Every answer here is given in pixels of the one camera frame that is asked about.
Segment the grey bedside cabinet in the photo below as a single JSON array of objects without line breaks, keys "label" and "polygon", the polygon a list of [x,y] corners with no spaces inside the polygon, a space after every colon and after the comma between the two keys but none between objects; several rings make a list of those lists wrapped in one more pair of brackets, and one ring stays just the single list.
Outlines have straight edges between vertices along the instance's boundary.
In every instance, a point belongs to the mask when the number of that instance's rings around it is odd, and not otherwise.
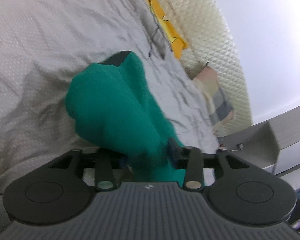
[{"label": "grey bedside cabinet", "polygon": [[234,155],[280,174],[300,165],[300,106],[219,142]]}]

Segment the green and white hoodie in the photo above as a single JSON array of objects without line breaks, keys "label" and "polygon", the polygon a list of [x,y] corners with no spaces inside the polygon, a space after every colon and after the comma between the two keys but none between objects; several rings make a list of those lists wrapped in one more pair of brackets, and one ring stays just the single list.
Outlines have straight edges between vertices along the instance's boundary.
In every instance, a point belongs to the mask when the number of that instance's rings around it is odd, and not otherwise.
[{"label": "green and white hoodie", "polygon": [[177,134],[164,116],[132,51],[92,63],[71,81],[65,97],[76,133],[95,146],[126,155],[136,181],[183,185],[186,171],[167,155]]}]

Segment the grey bed sheet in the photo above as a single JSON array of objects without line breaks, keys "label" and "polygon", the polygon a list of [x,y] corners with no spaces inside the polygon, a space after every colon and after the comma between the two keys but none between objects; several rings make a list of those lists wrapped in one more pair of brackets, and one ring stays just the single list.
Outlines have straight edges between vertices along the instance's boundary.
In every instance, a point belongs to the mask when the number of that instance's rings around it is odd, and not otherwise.
[{"label": "grey bed sheet", "polygon": [[148,87],[186,145],[215,153],[202,94],[175,58],[145,0],[0,0],[0,193],[72,148],[64,97],[93,62],[130,50]]}]

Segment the cream quilted headboard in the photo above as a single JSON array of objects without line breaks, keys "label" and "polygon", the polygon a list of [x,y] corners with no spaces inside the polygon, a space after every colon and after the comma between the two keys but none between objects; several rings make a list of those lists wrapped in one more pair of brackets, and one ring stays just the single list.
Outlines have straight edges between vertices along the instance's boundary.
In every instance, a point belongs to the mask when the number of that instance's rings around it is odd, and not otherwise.
[{"label": "cream quilted headboard", "polygon": [[234,118],[222,125],[220,137],[252,125],[247,84],[229,26],[216,0],[157,0],[187,42],[180,62],[190,78],[204,66],[213,68],[234,107]]}]

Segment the plaid pillow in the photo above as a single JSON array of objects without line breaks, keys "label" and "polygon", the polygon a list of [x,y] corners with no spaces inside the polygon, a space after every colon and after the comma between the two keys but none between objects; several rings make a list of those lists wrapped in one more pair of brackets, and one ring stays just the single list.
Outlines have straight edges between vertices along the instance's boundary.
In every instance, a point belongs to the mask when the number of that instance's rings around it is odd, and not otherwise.
[{"label": "plaid pillow", "polygon": [[234,107],[219,82],[218,73],[213,68],[205,66],[193,79],[193,83],[206,100],[214,134],[218,137],[226,136],[225,125],[234,118]]}]

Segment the yellow pillow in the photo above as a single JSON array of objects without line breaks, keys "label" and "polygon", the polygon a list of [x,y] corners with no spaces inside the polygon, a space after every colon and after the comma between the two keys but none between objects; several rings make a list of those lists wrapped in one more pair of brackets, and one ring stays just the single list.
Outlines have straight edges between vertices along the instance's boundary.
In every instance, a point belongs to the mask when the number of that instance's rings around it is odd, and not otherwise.
[{"label": "yellow pillow", "polygon": [[146,2],[156,24],[155,31],[150,35],[148,57],[150,58],[152,55],[154,38],[157,33],[161,32],[164,38],[169,42],[170,50],[174,53],[175,58],[178,60],[181,59],[183,50],[188,47],[187,42],[179,35],[170,20],[166,17],[158,0],[146,0]]}]

